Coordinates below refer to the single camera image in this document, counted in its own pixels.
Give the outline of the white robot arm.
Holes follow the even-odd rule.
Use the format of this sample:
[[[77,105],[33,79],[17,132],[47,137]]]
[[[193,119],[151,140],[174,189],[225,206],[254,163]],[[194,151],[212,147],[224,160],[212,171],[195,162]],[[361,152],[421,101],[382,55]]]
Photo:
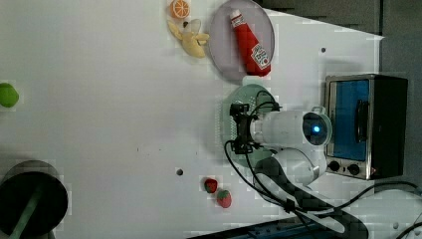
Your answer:
[[[236,124],[236,136],[224,150],[245,158],[253,176],[249,185],[263,198],[325,228],[339,224],[335,235],[340,239],[369,239],[369,229],[345,211],[346,204],[335,206],[308,189],[327,168],[324,147],[332,127],[323,108],[281,111],[273,104],[262,113],[247,104],[233,104],[229,115]]]

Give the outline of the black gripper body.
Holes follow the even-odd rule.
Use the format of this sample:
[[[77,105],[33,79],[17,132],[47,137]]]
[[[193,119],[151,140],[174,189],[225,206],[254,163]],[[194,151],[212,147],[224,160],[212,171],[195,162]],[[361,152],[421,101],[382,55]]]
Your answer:
[[[249,104],[232,104],[230,117],[236,125],[236,137],[231,142],[231,148],[236,154],[247,154],[253,152],[254,141],[250,132],[250,124],[254,119],[248,114]]]

